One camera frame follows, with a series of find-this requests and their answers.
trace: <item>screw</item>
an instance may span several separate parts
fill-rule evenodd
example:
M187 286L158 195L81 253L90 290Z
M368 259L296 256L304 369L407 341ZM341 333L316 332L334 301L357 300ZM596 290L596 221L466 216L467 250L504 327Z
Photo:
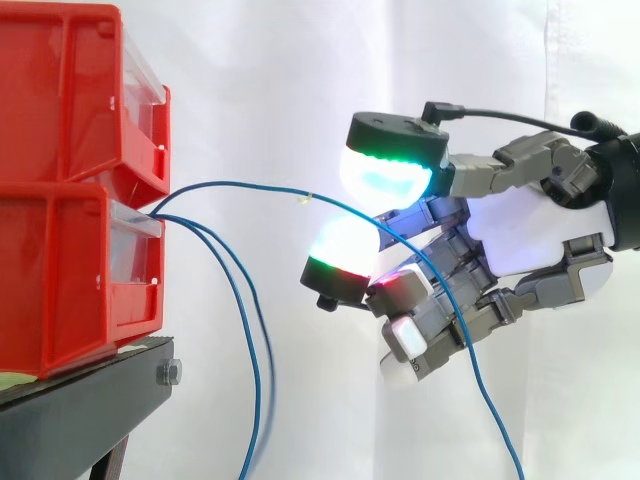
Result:
M178 385L182 379L182 362L177 358L166 360L158 367L157 380L159 385Z

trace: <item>stacked red bins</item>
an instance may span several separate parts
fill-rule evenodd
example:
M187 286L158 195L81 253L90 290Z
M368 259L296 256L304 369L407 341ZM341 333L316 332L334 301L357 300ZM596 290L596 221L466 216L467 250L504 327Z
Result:
M109 5L0 2L0 372L162 326L169 91Z

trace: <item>white fabric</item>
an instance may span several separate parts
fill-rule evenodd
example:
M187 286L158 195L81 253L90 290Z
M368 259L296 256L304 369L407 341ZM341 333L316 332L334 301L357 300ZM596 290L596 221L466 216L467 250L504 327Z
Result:
M637 116L639 7L631 1L116 3L173 91L174 188L252 180L348 200L338 162L357 110L417 115L425 100L440 100L536 117L546 108L566 123L590 108L630 129ZM447 130L452 152L475 154L535 131L486 119ZM298 284L335 210L229 189L186 195L168 210L216 229L260 289L279 391L253 478L515 478L466 353L415 388L391 391L378 373L379 323L357 311L325 314ZM406 256L394 250L385 257ZM527 478L638 478L638 262L617 256L593 301L527 315L478 345ZM195 238L169 227L163 333L176 336L184 375L132 434L124 480L237 478L254 390L225 282ZM260 360L266 377L261 345Z

